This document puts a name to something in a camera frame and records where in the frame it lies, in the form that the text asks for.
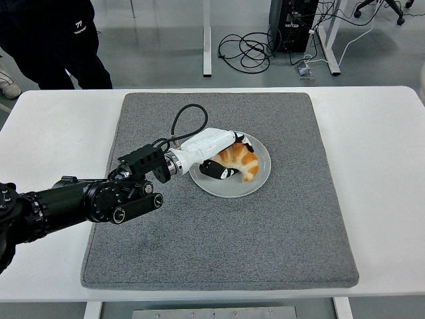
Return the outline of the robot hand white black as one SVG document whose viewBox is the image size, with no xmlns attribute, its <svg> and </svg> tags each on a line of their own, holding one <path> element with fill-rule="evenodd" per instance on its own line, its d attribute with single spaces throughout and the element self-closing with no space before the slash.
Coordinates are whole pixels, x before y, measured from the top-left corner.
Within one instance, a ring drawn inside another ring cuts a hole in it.
<svg viewBox="0 0 425 319">
<path fill-rule="evenodd" d="M 207 128 L 189 138 L 180 148 L 172 148 L 166 158 L 170 172 L 183 175 L 195 165 L 202 174 L 226 179 L 242 174 L 243 182 L 252 181 L 259 171 L 259 161 L 247 135 L 241 132 Z"/>
</svg>

